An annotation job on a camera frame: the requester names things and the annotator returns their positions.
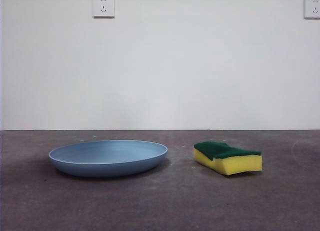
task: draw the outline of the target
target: floor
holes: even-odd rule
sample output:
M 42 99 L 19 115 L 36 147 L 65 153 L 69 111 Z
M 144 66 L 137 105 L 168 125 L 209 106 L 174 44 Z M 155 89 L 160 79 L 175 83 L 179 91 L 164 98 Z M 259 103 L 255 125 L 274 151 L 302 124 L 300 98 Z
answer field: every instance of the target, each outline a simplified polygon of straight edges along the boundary
M 119 178 L 63 174 L 50 150 L 91 141 L 168 147 L 147 172 Z M 262 172 L 224 176 L 193 159 L 206 140 L 261 150 Z M 3 231 L 319 231 L 320 130 L 77 130 L 1 132 Z

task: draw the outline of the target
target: yellow sponge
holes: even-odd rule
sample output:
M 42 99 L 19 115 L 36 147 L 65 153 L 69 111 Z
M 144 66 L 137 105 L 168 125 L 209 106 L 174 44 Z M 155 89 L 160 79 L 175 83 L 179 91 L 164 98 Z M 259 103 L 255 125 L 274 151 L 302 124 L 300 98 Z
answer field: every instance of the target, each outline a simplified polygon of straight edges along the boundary
M 209 159 L 198 149 L 193 149 L 194 158 L 200 164 L 217 171 L 223 175 L 233 175 L 246 171 L 261 171 L 262 156 L 261 155 L 241 155 L 230 156 L 226 158 Z

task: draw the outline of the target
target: sponge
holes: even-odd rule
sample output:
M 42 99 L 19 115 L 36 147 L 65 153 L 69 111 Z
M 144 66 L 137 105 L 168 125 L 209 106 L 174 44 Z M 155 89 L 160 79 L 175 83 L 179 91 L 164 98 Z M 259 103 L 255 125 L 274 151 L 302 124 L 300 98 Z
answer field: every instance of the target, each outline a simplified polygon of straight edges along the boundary
M 222 142 L 206 141 L 196 143 L 193 154 L 197 162 L 222 175 L 262 171 L 260 151 L 231 147 Z

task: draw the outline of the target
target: wall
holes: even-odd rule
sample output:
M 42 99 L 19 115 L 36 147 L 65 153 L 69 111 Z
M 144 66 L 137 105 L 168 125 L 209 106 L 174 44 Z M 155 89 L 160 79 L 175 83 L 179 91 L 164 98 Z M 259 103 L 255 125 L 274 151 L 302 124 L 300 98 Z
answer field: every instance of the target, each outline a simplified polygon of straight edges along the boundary
M 320 129 L 303 0 L 1 1 L 1 129 Z

